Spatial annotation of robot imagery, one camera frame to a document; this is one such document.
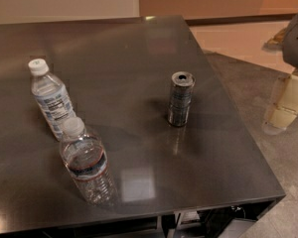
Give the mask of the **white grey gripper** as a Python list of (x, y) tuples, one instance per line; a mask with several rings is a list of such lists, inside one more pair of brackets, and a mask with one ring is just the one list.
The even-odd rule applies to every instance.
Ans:
[(297, 68), (275, 81), (262, 123), (268, 135), (284, 132), (298, 118), (298, 13), (286, 28), (282, 52), (283, 60)]

